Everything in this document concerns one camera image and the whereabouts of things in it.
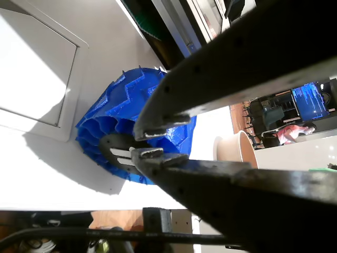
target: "monitor screen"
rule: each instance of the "monitor screen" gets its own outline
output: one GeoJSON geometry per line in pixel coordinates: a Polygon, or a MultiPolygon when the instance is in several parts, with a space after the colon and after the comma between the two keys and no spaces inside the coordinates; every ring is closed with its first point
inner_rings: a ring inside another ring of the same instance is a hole
{"type": "Polygon", "coordinates": [[[303,121],[329,115],[325,108],[323,97],[317,89],[316,82],[292,89],[292,93],[303,121]]]}

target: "wall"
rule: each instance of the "wall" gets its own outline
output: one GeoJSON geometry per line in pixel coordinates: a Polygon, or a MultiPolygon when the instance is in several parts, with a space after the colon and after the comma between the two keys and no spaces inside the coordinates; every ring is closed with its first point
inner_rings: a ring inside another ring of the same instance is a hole
{"type": "Polygon", "coordinates": [[[255,154],[261,169],[326,168],[337,163],[337,136],[257,150],[255,154]]]}

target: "blue 3d printed object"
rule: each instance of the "blue 3d printed object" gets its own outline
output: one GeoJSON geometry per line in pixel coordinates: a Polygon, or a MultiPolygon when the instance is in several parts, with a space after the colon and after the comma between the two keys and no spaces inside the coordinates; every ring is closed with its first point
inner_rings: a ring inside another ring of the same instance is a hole
{"type": "MultiPolygon", "coordinates": [[[[108,134],[133,135],[133,126],[138,115],[165,74],[161,70],[140,67],[123,72],[76,125],[76,140],[84,153],[118,177],[153,184],[145,176],[132,174],[112,165],[102,155],[98,144],[108,134]]],[[[168,129],[166,136],[148,140],[147,143],[152,147],[161,147],[167,153],[190,154],[195,123],[196,117],[193,117],[190,124],[168,129]]]]}

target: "person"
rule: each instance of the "person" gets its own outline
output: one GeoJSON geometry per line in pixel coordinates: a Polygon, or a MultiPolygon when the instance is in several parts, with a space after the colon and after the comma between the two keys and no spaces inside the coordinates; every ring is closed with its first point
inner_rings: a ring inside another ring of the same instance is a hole
{"type": "Polygon", "coordinates": [[[265,148],[296,143],[296,139],[300,133],[308,135],[312,134],[315,130],[317,130],[317,126],[312,122],[308,122],[303,126],[288,125],[277,133],[265,133],[262,137],[262,143],[265,148]]]}

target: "cabinet door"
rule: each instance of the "cabinet door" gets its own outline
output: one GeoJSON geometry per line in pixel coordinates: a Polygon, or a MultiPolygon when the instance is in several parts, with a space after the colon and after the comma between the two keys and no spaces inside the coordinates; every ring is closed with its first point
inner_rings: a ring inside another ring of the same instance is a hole
{"type": "Polygon", "coordinates": [[[29,11],[40,13],[0,8],[0,125],[66,141],[81,83],[82,66],[73,68],[80,47],[56,22],[46,25],[49,17],[29,11]]]}

